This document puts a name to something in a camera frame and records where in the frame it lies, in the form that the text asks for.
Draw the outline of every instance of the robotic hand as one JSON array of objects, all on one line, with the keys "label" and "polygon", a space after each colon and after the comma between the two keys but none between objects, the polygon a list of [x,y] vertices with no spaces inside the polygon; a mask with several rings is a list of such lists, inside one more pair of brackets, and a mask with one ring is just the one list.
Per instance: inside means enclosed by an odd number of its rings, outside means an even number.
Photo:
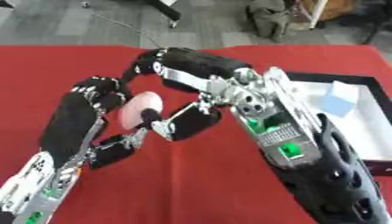
[{"label": "robotic hand", "polygon": [[199,93],[168,119],[145,115],[169,141],[216,124],[230,107],[262,157],[299,205],[322,224],[390,223],[379,186],[353,147],[324,114],[315,116],[277,67],[264,75],[251,65],[184,48],[142,54],[124,74],[158,74],[169,88]]},{"label": "robotic hand", "polygon": [[92,145],[107,126],[104,116],[130,98],[120,79],[95,76],[74,85],[39,139],[40,152],[0,188],[0,222],[48,223],[86,161],[96,169],[132,155],[144,128]]}]

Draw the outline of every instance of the red surface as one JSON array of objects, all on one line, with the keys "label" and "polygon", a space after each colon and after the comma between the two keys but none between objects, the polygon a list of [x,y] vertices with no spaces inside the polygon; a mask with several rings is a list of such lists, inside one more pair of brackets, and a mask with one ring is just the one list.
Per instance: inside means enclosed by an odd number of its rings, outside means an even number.
[{"label": "red surface", "polygon": [[[120,46],[1,46],[0,183],[35,152],[60,96],[81,79],[120,76],[142,50]],[[392,69],[367,46],[240,46],[211,50],[262,72],[374,75],[392,96]],[[164,114],[194,99],[141,77],[135,92],[156,91]],[[109,132],[119,131],[116,121]],[[378,178],[392,207],[392,178]],[[180,143],[149,134],[135,156],[99,171],[85,169],[53,219],[61,224],[310,224],[281,187],[256,145],[225,113],[216,127]]]}]

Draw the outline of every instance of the pink ball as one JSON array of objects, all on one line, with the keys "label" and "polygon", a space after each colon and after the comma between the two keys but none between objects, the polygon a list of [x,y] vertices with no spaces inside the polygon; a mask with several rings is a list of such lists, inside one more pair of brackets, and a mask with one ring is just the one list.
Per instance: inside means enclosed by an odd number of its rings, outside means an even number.
[{"label": "pink ball", "polygon": [[124,129],[131,130],[143,122],[141,113],[144,109],[155,109],[160,113],[163,108],[164,104],[158,94],[154,92],[137,94],[120,109],[120,123]]}]

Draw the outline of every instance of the gray floor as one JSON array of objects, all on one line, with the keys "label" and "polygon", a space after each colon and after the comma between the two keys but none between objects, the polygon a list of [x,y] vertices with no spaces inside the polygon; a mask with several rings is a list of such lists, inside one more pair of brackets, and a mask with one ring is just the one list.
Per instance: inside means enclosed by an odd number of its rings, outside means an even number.
[{"label": "gray floor", "polygon": [[[240,0],[178,0],[184,13],[176,29],[168,19],[137,0],[90,0],[82,9],[78,0],[10,0],[14,11],[0,9],[0,45],[126,45],[154,47],[137,32],[110,23],[92,12],[144,30],[161,46],[221,48],[275,44],[257,37],[246,23]],[[365,32],[359,28],[329,24],[326,29],[291,31],[283,44],[354,45]],[[382,32],[374,42],[392,62],[392,32]]]}]

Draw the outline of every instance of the cable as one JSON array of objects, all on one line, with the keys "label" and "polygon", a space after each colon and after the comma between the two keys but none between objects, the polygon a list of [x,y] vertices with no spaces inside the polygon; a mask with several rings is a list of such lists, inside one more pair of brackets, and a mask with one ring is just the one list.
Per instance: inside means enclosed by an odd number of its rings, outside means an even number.
[{"label": "cable", "polygon": [[95,12],[92,12],[92,14],[98,18],[103,18],[106,21],[109,21],[111,23],[117,24],[117,25],[122,25],[124,27],[127,27],[137,33],[139,33],[140,36],[145,36],[149,41],[151,41],[151,43],[153,43],[157,48],[162,48],[162,46],[152,37],[150,37],[150,35],[147,34],[147,32],[142,31],[140,29],[137,29],[134,25],[132,24],[126,24],[124,22],[120,22],[120,21],[116,21],[114,19],[108,18],[108,17],[104,17],[103,15],[97,14]]}]

